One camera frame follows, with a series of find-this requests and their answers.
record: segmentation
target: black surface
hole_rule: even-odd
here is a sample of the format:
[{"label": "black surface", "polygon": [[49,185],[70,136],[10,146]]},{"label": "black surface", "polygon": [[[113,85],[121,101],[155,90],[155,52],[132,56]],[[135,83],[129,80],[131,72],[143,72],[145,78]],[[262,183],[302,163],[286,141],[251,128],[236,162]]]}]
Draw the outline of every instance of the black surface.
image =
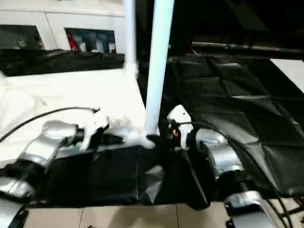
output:
[{"label": "black surface", "polygon": [[[148,66],[140,66],[145,100]],[[304,194],[304,95],[270,60],[170,58],[161,120],[179,104],[193,121],[208,123],[237,142],[235,149],[258,187],[271,193],[243,148],[283,196]]]},{"label": "black surface", "polygon": [[[32,207],[87,207],[188,203],[208,206],[202,199],[183,151],[146,150],[140,146],[56,160]],[[214,182],[208,163],[193,161],[209,203]]]},{"label": "black surface", "polygon": [[124,56],[75,51],[0,50],[0,70],[6,76],[122,68]]}]

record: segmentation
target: white cabinet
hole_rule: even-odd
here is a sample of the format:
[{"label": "white cabinet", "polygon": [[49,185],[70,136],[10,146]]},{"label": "white cabinet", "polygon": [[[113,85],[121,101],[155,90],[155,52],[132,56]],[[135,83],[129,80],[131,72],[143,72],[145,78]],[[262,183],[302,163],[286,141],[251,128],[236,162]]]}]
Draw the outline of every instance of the white cabinet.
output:
[{"label": "white cabinet", "polygon": [[38,49],[39,40],[46,50],[74,42],[78,50],[124,53],[123,10],[123,0],[0,0],[0,48]]},{"label": "white cabinet", "polygon": [[57,48],[45,13],[0,10],[0,48],[39,49],[35,41],[46,50]]},{"label": "white cabinet", "polygon": [[[115,43],[116,52],[124,53],[124,18],[116,16],[98,16],[98,15],[79,15],[65,13],[46,13],[52,33],[55,37],[57,47],[64,50],[70,50],[71,46],[67,38],[67,31],[79,31],[79,35],[83,39],[87,30],[89,33],[98,36],[98,34],[114,34],[112,43]],[[97,49],[95,45],[96,38],[92,39],[94,44],[88,49]]]}]

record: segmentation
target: glass door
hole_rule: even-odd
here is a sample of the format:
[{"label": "glass door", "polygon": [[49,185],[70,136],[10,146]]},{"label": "glass door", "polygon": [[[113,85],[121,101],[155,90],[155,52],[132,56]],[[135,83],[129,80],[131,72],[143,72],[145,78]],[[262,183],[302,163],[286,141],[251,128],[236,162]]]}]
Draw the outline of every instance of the glass door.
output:
[{"label": "glass door", "polygon": [[1,49],[45,49],[36,26],[0,25]]}]

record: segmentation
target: shelf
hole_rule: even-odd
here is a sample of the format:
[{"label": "shelf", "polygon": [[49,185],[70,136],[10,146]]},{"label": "shelf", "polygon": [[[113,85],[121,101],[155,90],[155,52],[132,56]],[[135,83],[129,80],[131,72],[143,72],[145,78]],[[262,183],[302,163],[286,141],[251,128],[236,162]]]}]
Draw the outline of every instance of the shelf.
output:
[{"label": "shelf", "polygon": [[0,10],[124,16],[123,0],[0,0]]}]

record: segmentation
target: cabinet door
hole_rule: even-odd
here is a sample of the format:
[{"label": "cabinet door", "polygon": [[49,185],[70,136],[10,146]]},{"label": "cabinet door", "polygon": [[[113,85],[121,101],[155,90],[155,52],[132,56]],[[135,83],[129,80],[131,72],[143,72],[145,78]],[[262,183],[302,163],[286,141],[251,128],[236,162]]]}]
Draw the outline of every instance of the cabinet door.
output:
[{"label": "cabinet door", "polygon": [[45,13],[0,11],[0,48],[57,49]]},{"label": "cabinet door", "polygon": [[124,53],[124,18],[47,13],[58,48]]}]

